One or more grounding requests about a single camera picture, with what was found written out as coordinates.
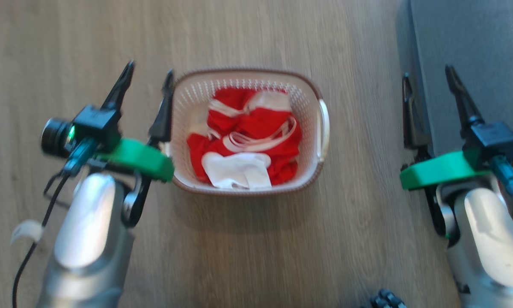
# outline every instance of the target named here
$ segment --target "white cloth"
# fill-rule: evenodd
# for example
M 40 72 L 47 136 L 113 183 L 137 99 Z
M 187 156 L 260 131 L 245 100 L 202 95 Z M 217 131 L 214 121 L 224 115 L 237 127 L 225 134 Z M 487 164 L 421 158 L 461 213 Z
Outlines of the white cloth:
M 203 169 L 213 186 L 223 189 L 272 187 L 267 171 L 271 162 L 267 154 L 246 152 L 226 157 L 208 152 L 202 159 Z

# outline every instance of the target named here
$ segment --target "white basket handle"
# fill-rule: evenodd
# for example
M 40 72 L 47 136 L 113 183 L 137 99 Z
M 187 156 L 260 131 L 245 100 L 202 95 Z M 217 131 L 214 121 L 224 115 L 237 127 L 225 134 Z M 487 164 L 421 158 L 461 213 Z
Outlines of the white basket handle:
M 323 163 L 326 158 L 326 154 L 329 151 L 329 139 L 330 139 L 330 121 L 329 121 L 329 110 L 327 109 L 325 102 L 319 100 L 319 112 L 317 113 L 317 122 L 319 122 L 318 131 L 321 148 L 317 152 L 319 162 Z

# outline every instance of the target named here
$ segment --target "green plastic part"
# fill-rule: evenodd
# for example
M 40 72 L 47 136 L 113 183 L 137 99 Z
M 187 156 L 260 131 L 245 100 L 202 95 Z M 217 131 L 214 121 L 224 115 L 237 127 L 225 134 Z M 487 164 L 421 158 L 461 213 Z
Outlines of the green plastic part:
M 97 154 L 96 157 L 164 182 L 172 181 L 175 173 L 171 158 L 136 139 L 123 138 L 110 154 Z
M 399 177 L 403 189 L 415 190 L 440 183 L 479 177 L 489 172 L 489 170 L 475 171 L 464 158 L 463 152 L 458 151 L 413 164 L 401 171 Z

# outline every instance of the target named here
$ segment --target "laundry basket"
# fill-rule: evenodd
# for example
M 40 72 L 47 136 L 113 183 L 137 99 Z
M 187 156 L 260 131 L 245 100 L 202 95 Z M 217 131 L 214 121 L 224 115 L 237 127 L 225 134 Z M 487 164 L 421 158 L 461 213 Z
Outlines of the laundry basket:
M 281 89 L 289 93 L 292 113 L 302 129 L 298 170 L 293 179 L 260 190 L 218 189 L 197 179 L 186 138 L 192 123 L 207 118 L 209 101 L 215 91 L 225 87 Z M 302 190 L 317 179 L 329 147 L 329 136 L 327 107 L 319 89 L 304 76 L 252 68 L 204 70 L 186 74 L 176 82 L 172 100 L 172 138 L 167 154 L 175 164 L 173 183 L 186 191 L 210 195 L 272 195 Z

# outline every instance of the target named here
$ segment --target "pile of clothes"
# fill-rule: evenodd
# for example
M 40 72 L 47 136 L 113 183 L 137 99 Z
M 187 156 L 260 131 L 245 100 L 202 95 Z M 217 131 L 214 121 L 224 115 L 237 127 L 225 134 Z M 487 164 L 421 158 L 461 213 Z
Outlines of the pile of clothes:
M 296 174 L 302 130 L 289 94 L 224 88 L 209 102 L 206 123 L 187 139 L 197 178 L 224 189 L 265 189 Z

